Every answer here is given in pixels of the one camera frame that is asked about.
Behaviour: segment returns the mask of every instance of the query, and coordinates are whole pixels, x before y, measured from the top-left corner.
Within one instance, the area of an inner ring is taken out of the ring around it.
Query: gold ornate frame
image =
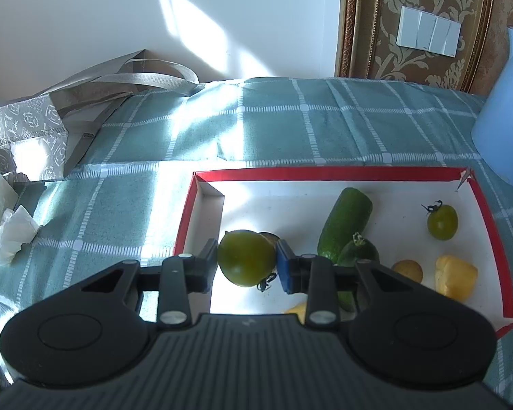
[[[456,87],[460,91],[468,92],[471,88],[490,24],[493,0],[478,2],[473,21],[477,26],[472,29],[475,34],[465,40],[469,47],[460,54],[466,61],[463,77]],[[341,9],[337,75],[367,79],[374,60],[382,0],[343,0]]]

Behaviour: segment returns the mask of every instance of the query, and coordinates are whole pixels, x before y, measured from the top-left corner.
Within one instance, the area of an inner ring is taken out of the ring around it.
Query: white wall
[[[334,75],[340,0],[0,0],[0,99],[138,49],[201,81]]]

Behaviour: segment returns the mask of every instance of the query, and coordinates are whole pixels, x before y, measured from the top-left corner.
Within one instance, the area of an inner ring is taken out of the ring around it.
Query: cucumber
[[[354,233],[353,238],[340,252],[337,265],[342,267],[353,267],[358,259],[370,259],[380,263],[380,255],[376,246],[369,239],[365,239],[361,234]]]
[[[355,233],[362,233],[372,213],[372,202],[360,190],[345,188],[323,226],[317,253],[336,263],[340,252]]]
[[[359,233],[355,233],[351,241],[340,252],[337,265],[353,267],[358,259],[370,259],[380,262],[378,250],[369,239],[365,239]],[[356,311],[353,293],[351,291],[338,292],[338,304],[347,312]]]

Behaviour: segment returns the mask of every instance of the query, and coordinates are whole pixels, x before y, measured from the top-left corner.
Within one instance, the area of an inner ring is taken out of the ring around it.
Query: white napkin
[[[30,243],[39,228],[23,205],[15,212],[7,208],[0,224],[0,263],[10,263],[21,244]]]

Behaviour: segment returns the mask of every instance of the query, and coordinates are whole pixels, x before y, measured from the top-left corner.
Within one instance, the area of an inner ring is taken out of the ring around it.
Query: yellow cheese
[[[435,290],[451,299],[465,301],[473,292],[477,268],[454,256],[441,256],[435,263]]]
[[[297,306],[294,306],[293,308],[289,308],[286,312],[283,312],[283,314],[297,314],[298,320],[301,324],[304,323],[304,318],[306,317],[306,303],[302,302],[299,303]]]

